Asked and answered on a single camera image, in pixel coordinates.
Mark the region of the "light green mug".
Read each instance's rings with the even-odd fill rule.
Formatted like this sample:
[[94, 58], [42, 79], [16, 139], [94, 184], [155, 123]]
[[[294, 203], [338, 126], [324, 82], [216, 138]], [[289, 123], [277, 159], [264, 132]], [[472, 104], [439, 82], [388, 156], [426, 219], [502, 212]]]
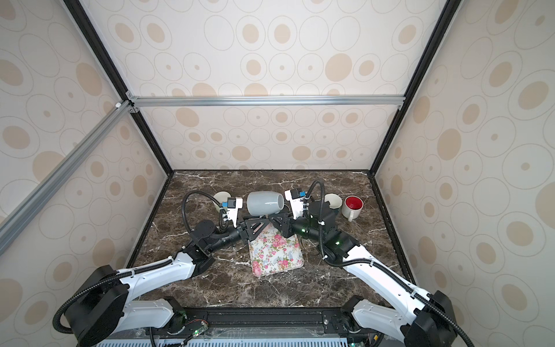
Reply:
[[214, 204], [215, 209], [219, 211], [222, 208], [222, 204], [227, 203], [227, 200], [228, 198], [231, 197], [231, 194], [229, 192], [222, 191], [222, 192], [217, 192], [213, 196], [218, 201], [217, 203]]

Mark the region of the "dark green mug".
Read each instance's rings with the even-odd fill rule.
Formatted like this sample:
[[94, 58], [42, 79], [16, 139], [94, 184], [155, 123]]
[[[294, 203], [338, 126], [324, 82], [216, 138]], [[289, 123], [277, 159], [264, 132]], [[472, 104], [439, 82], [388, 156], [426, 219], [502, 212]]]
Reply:
[[325, 202], [329, 203], [330, 209], [335, 215], [338, 215], [343, 206], [343, 200], [337, 194], [329, 193], [325, 195]]

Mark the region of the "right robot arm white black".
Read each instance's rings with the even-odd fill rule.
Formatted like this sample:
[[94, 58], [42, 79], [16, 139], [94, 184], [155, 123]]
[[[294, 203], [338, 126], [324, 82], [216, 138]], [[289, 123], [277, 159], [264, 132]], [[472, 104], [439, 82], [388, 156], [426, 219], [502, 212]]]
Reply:
[[361, 242], [336, 225], [328, 203], [313, 202], [311, 211], [281, 211], [268, 219], [285, 237], [297, 235], [318, 243], [324, 261], [362, 280], [390, 304], [382, 307], [360, 297], [344, 307], [355, 329], [372, 329], [405, 346], [451, 346], [465, 338], [451, 301], [440, 291], [429, 293], [377, 260]]

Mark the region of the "grey mug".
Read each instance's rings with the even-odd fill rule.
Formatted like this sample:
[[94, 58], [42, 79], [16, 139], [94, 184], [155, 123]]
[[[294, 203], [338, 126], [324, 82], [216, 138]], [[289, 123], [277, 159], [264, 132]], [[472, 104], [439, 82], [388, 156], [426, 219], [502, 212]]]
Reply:
[[278, 192], [251, 192], [247, 197], [247, 210], [250, 215], [254, 216], [279, 213], [284, 206], [283, 195]]

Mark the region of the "white mug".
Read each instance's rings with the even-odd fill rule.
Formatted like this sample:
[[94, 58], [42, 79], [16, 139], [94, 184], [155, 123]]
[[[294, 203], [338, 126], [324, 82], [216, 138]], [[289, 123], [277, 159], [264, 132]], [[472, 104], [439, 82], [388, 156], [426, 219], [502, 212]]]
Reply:
[[363, 207], [364, 202], [361, 198], [357, 196], [348, 196], [343, 201], [341, 213], [350, 223], [359, 217]]

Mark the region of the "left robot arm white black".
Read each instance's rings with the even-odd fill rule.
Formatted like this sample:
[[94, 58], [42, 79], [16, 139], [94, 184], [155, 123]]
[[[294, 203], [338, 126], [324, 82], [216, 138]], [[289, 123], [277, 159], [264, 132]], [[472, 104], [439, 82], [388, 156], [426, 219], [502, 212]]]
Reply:
[[94, 346], [113, 333], [136, 328], [199, 335], [208, 324], [190, 318], [173, 297], [141, 301], [140, 296], [201, 275], [214, 263], [216, 251], [254, 241], [269, 225], [267, 218], [254, 217], [222, 226], [204, 220], [189, 229], [190, 243], [165, 260], [120, 270], [102, 266], [56, 311], [53, 328], [74, 335], [79, 346]]

